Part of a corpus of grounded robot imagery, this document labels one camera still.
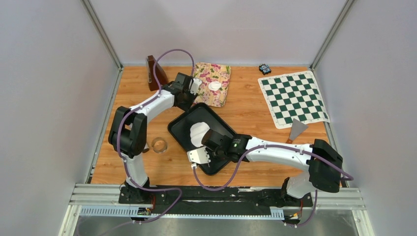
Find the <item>chessboard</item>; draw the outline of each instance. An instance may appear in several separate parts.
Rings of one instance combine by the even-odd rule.
[[[294,118],[304,124],[330,122],[313,72],[259,78],[258,82],[276,128],[291,127]]]

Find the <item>wooden surface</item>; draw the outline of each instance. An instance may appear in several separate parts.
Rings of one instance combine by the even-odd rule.
[[[272,67],[271,69],[272,73],[268,76],[307,70],[305,67]],[[189,74],[191,67],[164,67],[164,70],[169,81],[172,81],[178,72]],[[120,184],[124,181],[122,161],[107,139],[117,107],[136,105],[154,94],[148,89],[147,76],[145,67],[124,68],[92,183]],[[260,77],[263,75],[257,67],[232,67],[226,104],[222,108],[214,107],[213,110],[237,133],[249,134],[268,141],[285,142],[290,134],[290,128],[275,128],[257,81]],[[182,110],[179,108],[170,108],[149,123],[148,143],[150,144],[156,137],[163,137],[168,143],[168,149],[162,154],[157,154],[152,149],[144,153],[145,170],[151,184],[198,185],[185,151],[167,130],[168,123],[181,113]],[[313,143],[316,138],[328,140],[322,122],[308,126],[309,128],[294,141],[294,144]],[[197,173],[204,184],[221,186],[230,178],[235,166],[235,163],[229,163],[214,176],[207,176],[200,169]],[[281,186],[286,177],[299,173],[298,169],[279,164],[243,162],[230,186]]]

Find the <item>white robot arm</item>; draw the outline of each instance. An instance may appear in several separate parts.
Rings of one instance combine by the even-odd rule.
[[[173,106],[188,110],[196,98],[197,90],[201,83],[199,79],[178,73],[176,80],[166,84],[153,102],[148,104],[148,101],[152,99],[149,98],[130,108],[119,107],[116,110],[109,134],[109,143],[113,145],[115,151],[117,151],[117,133],[121,120],[128,112],[137,109],[124,122],[120,136],[120,150],[122,156],[125,157],[124,161],[130,177],[140,186],[144,186],[149,182],[142,158],[143,150],[147,145],[146,133],[148,123],[164,110]],[[135,186],[130,178],[127,178],[126,182],[131,186]]]
[[[244,134],[229,138],[210,129],[202,137],[201,144],[202,147],[187,152],[190,162],[206,164],[211,159],[265,161],[303,170],[298,176],[285,179],[281,189],[284,195],[300,199],[316,189],[331,193],[339,191],[341,175],[337,169],[341,170],[343,158],[323,140],[316,139],[314,144],[293,145]]]

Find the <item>floral napkin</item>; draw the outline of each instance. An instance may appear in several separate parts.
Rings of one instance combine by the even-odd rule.
[[[230,66],[200,62],[195,65],[194,71],[194,78],[202,81],[194,103],[204,102],[209,106],[223,107],[226,103],[229,87]],[[219,82],[221,87],[219,89],[210,89],[212,86],[209,86],[209,84],[212,82]]]

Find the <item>gray wall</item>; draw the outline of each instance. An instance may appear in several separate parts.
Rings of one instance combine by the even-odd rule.
[[[310,64],[345,0],[91,0],[123,63]],[[190,63],[167,55],[163,63]]]
[[[55,236],[117,69],[79,0],[3,0],[0,32],[0,235]]]
[[[416,235],[417,1],[358,0],[317,70],[376,235]]]

